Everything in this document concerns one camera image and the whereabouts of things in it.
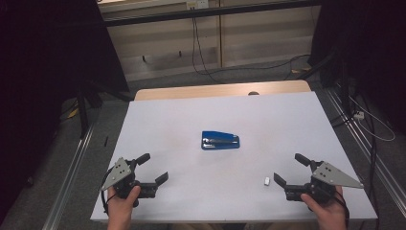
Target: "white paper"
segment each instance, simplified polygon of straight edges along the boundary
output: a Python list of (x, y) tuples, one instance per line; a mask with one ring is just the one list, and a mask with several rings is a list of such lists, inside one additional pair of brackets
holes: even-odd
[[(201, 132), (239, 136), (239, 149), (203, 150)], [(169, 180), (154, 199), (140, 199), (132, 219), (146, 222), (290, 221), (315, 219), (304, 203), (263, 179), (278, 173), (288, 184), (310, 181), (294, 159), (328, 161), (357, 178), (313, 92), (179, 100), (129, 105), (110, 167), (118, 158), (151, 159), (137, 167), (141, 182)], [(375, 219), (364, 190), (344, 188), (351, 219)], [(98, 198), (91, 219), (106, 221)]]

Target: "gray floor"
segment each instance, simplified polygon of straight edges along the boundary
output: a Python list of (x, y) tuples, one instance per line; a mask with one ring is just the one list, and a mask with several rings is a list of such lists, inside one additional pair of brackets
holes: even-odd
[[(303, 60), (293, 62), (293, 68), (305, 67)], [(249, 67), (269, 67), (269, 63), (250, 65)], [(253, 82), (253, 81), (281, 81), (289, 73), (289, 65), (276, 69), (238, 69), (213, 74), (212, 77), (224, 83)], [(327, 116), (332, 119), (339, 115), (330, 98), (327, 90), (323, 89), (318, 82), (318, 77), (309, 79), (309, 84), (319, 97)], [(137, 80), (129, 83), (131, 95), (134, 95), (142, 88), (172, 87), (184, 85), (216, 84), (218, 82), (208, 76), (196, 73), (182, 74), (177, 76), (164, 77), (153, 80)], [(79, 165), (76, 180), (73, 182), (73, 189), (67, 199), (66, 205), (60, 216), (57, 229), (105, 229), (101, 223), (90, 220), (95, 201), (99, 195), (98, 188), (102, 176), (110, 161), (115, 148), (115, 143), (120, 134), (121, 126), (127, 110), (127, 103), (117, 101), (108, 95), (102, 95), (104, 104), (101, 109), (89, 109), (89, 112), (99, 114), (94, 116), (95, 122), (91, 141), (87, 151)], [(376, 109), (373, 114), (384, 120), (384, 116)], [(368, 174), (369, 163), (363, 154), (358, 143), (354, 140), (347, 126), (339, 126), (334, 129), (337, 137), (342, 143), (351, 164), (359, 177), (369, 189)], [(377, 133), (380, 136), (388, 136), (385, 127), (377, 125)], [(9, 211), (0, 230), (3, 229), (40, 229), (44, 226), (51, 211), (52, 205), (62, 185), (65, 174), (69, 170), (70, 163), (75, 157), (79, 145), (80, 123), (79, 117), (74, 117), (61, 122), (57, 136), (50, 146), (46, 160), (34, 176), (34, 185), (24, 189), (14, 206)], [(406, 156), (405, 136), (396, 133), (396, 139), (392, 142), (378, 142), (378, 154), (385, 162), (390, 172), (394, 175), (401, 187), (406, 187), (403, 181), (405, 171), (402, 170)], [(380, 213), (379, 229), (403, 229), (406, 226), (406, 218), (399, 211), (391, 195), (375, 177), (375, 191), (378, 197)], [(374, 229), (374, 221), (367, 221), (363, 229)], [(360, 221), (352, 220), (350, 229), (358, 229)], [(135, 224), (134, 229), (167, 229), (166, 224)]]

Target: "white eraser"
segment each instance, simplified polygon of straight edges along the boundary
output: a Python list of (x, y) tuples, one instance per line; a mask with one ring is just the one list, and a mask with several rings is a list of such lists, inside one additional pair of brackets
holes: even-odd
[(271, 180), (269, 179), (269, 177), (265, 177), (265, 185), (268, 186), (269, 183), (271, 182)]

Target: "power outlet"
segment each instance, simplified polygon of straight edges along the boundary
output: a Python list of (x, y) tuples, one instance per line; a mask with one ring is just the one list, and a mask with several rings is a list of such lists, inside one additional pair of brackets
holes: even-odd
[(198, 9), (207, 9), (209, 7), (209, 0), (197, 0)]
[(186, 10), (193, 10), (193, 9), (198, 9), (197, 7), (197, 2), (196, 1), (189, 1), (186, 2)]

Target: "small white object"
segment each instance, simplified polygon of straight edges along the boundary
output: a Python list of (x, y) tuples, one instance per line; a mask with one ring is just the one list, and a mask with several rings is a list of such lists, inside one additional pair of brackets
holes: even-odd
[(271, 182), (271, 180), (269, 179), (269, 177), (265, 177), (265, 185), (268, 186), (269, 183)]
[(364, 120), (364, 112), (356, 111), (354, 114), (354, 118), (358, 120)]

